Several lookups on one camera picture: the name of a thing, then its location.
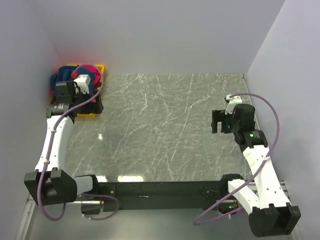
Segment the blue t shirt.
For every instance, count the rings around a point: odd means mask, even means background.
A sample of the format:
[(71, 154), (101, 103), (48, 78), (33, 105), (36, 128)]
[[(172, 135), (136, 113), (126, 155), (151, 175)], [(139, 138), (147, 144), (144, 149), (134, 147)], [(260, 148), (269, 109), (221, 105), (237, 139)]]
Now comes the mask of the blue t shirt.
[(76, 66), (65, 65), (58, 69), (56, 73), (51, 76), (50, 87), (52, 90), (56, 91), (56, 83), (72, 81), (72, 72), (76, 69)]

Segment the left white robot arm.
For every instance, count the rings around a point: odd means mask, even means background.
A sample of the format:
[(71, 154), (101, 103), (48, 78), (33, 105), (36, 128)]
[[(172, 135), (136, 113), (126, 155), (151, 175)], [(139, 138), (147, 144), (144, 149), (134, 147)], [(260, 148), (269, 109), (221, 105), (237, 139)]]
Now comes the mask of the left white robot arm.
[(55, 96), (46, 110), (47, 132), (39, 161), (33, 172), (24, 176), (24, 184), (35, 202), (43, 206), (72, 203), (83, 195), (88, 201), (100, 195), (94, 174), (72, 177), (66, 172), (69, 137), (77, 115), (101, 114), (104, 107), (89, 75), (55, 85)]

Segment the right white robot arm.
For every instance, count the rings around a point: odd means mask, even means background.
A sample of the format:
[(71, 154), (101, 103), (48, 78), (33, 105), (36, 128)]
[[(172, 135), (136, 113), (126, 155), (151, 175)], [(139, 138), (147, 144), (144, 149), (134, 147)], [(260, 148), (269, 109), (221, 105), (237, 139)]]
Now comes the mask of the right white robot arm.
[(249, 227), (259, 237), (290, 235), (301, 217), (298, 206), (293, 206), (285, 194), (273, 167), (268, 141), (262, 130), (255, 128), (255, 108), (239, 103), (231, 111), (212, 111), (212, 133), (233, 134), (235, 142), (248, 163), (256, 191), (243, 179), (223, 176), (219, 193), (222, 198), (233, 197), (248, 214)]

